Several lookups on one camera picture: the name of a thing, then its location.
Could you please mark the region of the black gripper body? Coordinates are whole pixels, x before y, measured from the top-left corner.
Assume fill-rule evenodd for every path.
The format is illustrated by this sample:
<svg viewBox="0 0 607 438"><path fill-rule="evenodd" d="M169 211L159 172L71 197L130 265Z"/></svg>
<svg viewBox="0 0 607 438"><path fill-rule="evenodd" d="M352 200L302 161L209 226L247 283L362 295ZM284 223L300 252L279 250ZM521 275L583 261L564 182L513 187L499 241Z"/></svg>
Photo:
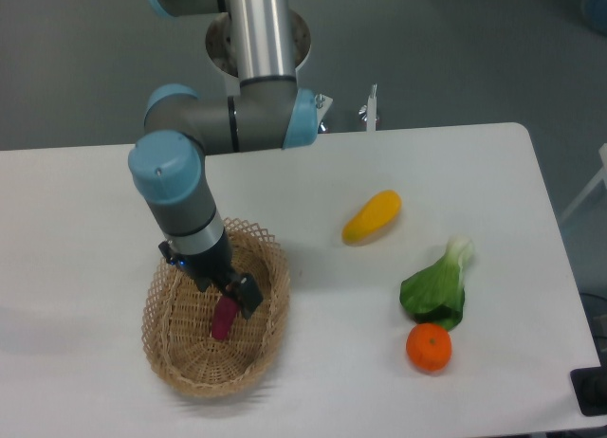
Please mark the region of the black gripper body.
<svg viewBox="0 0 607 438"><path fill-rule="evenodd" d="M232 296L242 295L247 303L249 319L263 301L263 293L252 274L238 273L232 265L233 249L229 235L224 231L218 242L211 248L196 254L183 254L170 247L168 241L158 246L167 264L176 267L189 276L198 290L203 293L216 279L232 281Z"/></svg>

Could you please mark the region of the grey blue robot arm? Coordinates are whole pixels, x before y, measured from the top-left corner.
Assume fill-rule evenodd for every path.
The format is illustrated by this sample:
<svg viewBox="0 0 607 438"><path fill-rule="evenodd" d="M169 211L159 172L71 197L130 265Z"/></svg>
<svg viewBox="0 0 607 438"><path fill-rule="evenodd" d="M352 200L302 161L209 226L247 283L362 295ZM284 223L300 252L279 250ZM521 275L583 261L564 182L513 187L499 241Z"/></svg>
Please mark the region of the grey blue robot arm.
<svg viewBox="0 0 607 438"><path fill-rule="evenodd" d="M287 0L148 0L167 17L224 13L230 18L239 93L201 100L167 84L148 99L144 135L128 156L134 184L163 233L166 262L200 290L214 285L245 318L262 303L250 274L232 264L229 236L205 173L211 155L312 144L319 116L313 92L297 83Z"/></svg>

